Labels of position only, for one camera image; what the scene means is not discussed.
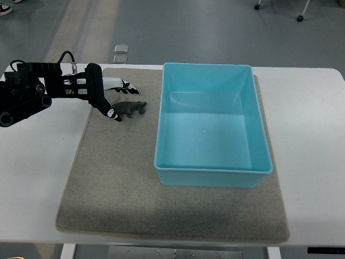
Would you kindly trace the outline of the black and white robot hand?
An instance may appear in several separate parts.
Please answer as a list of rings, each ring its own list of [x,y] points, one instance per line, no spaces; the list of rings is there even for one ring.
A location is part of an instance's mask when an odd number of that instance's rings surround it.
[[[107,86],[106,89],[104,89],[102,68],[95,63],[87,65],[85,68],[85,77],[89,104],[97,108],[104,116],[116,121],[121,121],[120,115],[115,112],[113,105],[105,98],[105,90],[116,90],[117,92],[125,94],[139,94],[139,91],[131,83],[120,78],[115,78],[113,80],[115,85]]]

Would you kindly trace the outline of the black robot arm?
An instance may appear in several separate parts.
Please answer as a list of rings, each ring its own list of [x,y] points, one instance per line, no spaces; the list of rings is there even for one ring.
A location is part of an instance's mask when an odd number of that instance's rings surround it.
[[[73,54],[64,51],[56,63],[16,59],[1,81],[1,127],[10,127],[52,104],[54,98],[88,100],[86,76],[77,72]]]

